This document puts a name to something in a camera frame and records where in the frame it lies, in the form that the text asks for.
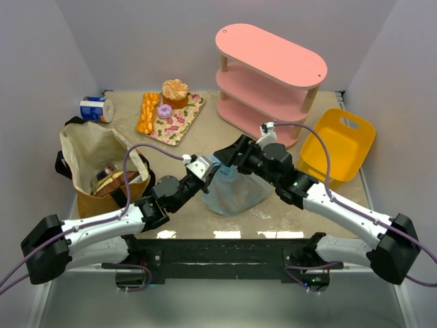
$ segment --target pink shelf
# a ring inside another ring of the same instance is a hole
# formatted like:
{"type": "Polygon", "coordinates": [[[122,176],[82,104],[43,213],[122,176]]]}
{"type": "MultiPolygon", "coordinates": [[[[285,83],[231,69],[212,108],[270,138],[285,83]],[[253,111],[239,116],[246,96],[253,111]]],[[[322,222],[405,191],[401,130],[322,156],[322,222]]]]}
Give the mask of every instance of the pink shelf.
{"type": "MultiPolygon", "coordinates": [[[[250,108],[242,102],[227,97],[227,100],[219,100],[217,103],[217,111],[221,118],[226,122],[237,126],[240,130],[250,135],[255,139],[261,137],[259,126],[265,122],[272,120],[261,114],[260,112],[250,108]]],[[[278,142],[285,145],[286,148],[294,145],[297,139],[292,139],[293,127],[281,126],[276,129],[278,142]]]]}
{"type": "Polygon", "coordinates": [[[328,73],[317,53],[253,25],[222,28],[216,35],[216,45],[224,56],[290,87],[312,89],[328,73]]]}
{"type": "Polygon", "coordinates": [[[292,89],[264,77],[239,63],[229,63],[227,71],[217,71],[218,86],[230,96],[270,118],[297,122],[308,113],[301,113],[303,90],[292,89]]]}

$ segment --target purple donut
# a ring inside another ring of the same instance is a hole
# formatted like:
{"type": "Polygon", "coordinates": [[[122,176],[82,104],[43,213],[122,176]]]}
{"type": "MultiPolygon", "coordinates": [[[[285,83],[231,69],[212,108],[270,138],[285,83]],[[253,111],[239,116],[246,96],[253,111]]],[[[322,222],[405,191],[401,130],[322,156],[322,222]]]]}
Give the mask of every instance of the purple donut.
{"type": "Polygon", "coordinates": [[[160,118],[169,118],[173,114],[173,108],[168,104],[162,104],[157,109],[160,118]]]}

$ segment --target yellow basket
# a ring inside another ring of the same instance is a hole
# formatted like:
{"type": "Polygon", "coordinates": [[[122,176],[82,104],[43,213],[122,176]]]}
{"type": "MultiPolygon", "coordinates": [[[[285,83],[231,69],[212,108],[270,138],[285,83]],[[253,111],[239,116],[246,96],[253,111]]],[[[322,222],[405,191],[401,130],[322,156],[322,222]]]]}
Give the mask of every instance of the yellow basket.
{"type": "MultiPolygon", "coordinates": [[[[331,171],[330,187],[336,189],[353,179],[375,139],[375,128],[366,120],[343,109],[326,111],[314,127],[328,148],[331,171]]],[[[326,178],[326,156],[322,145],[310,134],[302,149],[298,169],[319,181],[326,178]]]]}

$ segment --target cable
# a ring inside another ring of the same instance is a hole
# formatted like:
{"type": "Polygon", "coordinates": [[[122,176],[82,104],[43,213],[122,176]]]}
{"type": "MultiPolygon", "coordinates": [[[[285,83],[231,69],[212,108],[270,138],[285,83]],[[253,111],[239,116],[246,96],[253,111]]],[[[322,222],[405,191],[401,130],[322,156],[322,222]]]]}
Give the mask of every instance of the cable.
{"type": "Polygon", "coordinates": [[[26,273],[25,275],[19,277],[17,280],[13,281],[10,285],[7,285],[5,288],[0,290],[0,296],[3,295],[5,292],[7,292],[9,289],[17,285],[17,283],[22,282],[24,279],[28,278],[29,274],[26,273]]]}
{"type": "Polygon", "coordinates": [[[327,264],[319,265],[319,266],[295,266],[295,265],[287,265],[285,268],[289,270],[324,270],[329,269],[337,264],[341,264],[341,262],[334,261],[329,262],[327,264]]]}
{"type": "MultiPolygon", "coordinates": [[[[411,236],[408,236],[405,232],[392,227],[391,225],[385,224],[383,222],[381,222],[380,220],[376,220],[375,218],[371,217],[370,215],[368,215],[367,213],[363,213],[355,208],[352,208],[351,206],[344,204],[343,202],[340,202],[337,198],[334,197],[334,195],[332,194],[331,190],[329,189],[329,176],[330,176],[330,167],[331,167],[331,162],[330,162],[330,157],[329,157],[329,152],[328,152],[328,148],[326,147],[326,144],[323,142],[322,138],[320,137],[320,135],[313,130],[311,127],[301,124],[301,123],[297,123],[297,122],[280,122],[280,123],[276,123],[276,126],[300,126],[301,128],[305,128],[306,130],[308,130],[309,132],[311,132],[320,142],[320,144],[323,147],[323,151],[325,153],[326,156],[326,178],[324,181],[324,187],[326,190],[326,194],[328,195],[328,197],[330,198],[331,201],[333,201],[334,203],[342,206],[343,208],[345,208],[346,210],[349,210],[357,215],[360,215],[362,217],[364,217],[365,219],[370,220],[371,222],[378,224],[384,228],[386,228],[387,230],[390,230],[402,237],[404,237],[405,239],[407,239],[408,241],[410,241],[411,243],[415,244],[417,247],[419,247],[420,249],[422,249],[433,261],[434,263],[437,264],[437,256],[436,254],[434,254],[428,247],[426,247],[423,243],[421,243],[420,241],[418,241],[417,239],[412,238],[411,236]]],[[[425,287],[437,287],[437,283],[429,283],[429,282],[422,282],[421,280],[418,280],[416,278],[413,278],[409,275],[406,276],[407,279],[409,279],[410,281],[421,285],[421,286],[425,286],[425,287]]]]}
{"type": "Polygon", "coordinates": [[[147,279],[147,282],[143,282],[143,284],[140,287],[136,287],[136,288],[119,288],[120,290],[123,290],[125,292],[140,292],[142,290],[145,290],[150,283],[152,282],[152,272],[150,272],[150,270],[144,266],[144,265],[137,265],[137,264],[112,264],[114,267],[118,267],[118,268],[127,268],[127,269],[140,269],[143,270],[145,272],[147,272],[147,276],[149,279],[147,279]]]}
{"type": "MultiPolygon", "coordinates": [[[[150,143],[137,143],[136,145],[131,146],[127,152],[124,155],[123,158],[123,179],[124,179],[124,184],[126,185],[126,207],[123,208],[122,212],[119,215],[115,215],[113,217],[110,217],[108,219],[103,219],[100,221],[95,221],[95,222],[89,222],[89,223],[84,223],[79,225],[78,227],[73,227],[69,230],[66,230],[64,232],[61,232],[60,234],[57,234],[56,236],[48,239],[47,241],[45,241],[44,243],[42,243],[40,246],[36,247],[33,251],[31,251],[29,254],[27,254],[16,266],[14,266],[11,271],[9,271],[8,273],[6,273],[6,275],[0,280],[0,288],[3,287],[3,285],[9,280],[9,278],[11,278],[11,276],[19,269],[22,267],[22,265],[24,263],[26,263],[32,256],[34,256],[35,254],[37,254],[39,251],[41,251],[42,249],[44,249],[45,247],[49,246],[50,244],[54,243],[55,241],[58,241],[60,238],[63,238],[65,235],[70,234],[72,232],[77,232],[80,229],[83,228],[87,228],[87,227],[91,227],[91,226],[96,226],[98,224],[102,224],[102,223],[108,223],[108,222],[112,222],[115,221],[117,219],[119,219],[120,217],[123,217],[129,209],[130,206],[130,186],[129,186],[129,180],[128,180],[128,172],[126,169],[126,165],[128,162],[128,158],[129,158],[129,154],[130,152],[132,152],[135,148],[138,147],[149,147],[149,148],[153,148],[159,152],[162,152],[163,154],[173,158],[173,159],[177,159],[179,161],[183,161],[184,159],[180,156],[176,156],[173,155],[169,152],[167,152],[166,150],[163,150],[161,148],[159,148],[158,146],[152,145],[150,143]]],[[[11,287],[13,287],[14,285],[16,285],[17,283],[21,282],[23,279],[25,279],[26,277],[22,277],[22,279],[18,279],[14,282],[12,282],[8,287],[5,288],[4,291],[2,291],[1,294],[3,294],[3,292],[7,291],[8,289],[10,289],[11,287]]]]}

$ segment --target floral tray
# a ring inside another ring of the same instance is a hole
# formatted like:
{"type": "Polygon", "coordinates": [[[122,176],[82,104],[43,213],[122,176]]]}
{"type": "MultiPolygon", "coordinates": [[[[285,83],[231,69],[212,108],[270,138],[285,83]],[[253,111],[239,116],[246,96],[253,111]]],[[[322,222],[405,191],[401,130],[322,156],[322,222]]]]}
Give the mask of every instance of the floral tray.
{"type": "Polygon", "coordinates": [[[176,146],[180,143],[204,103],[205,100],[200,95],[189,94],[187,106],[175,109],[170,118],[160,118],[156,115],[154,130],[147,136],[164,144],[176,146]]]}

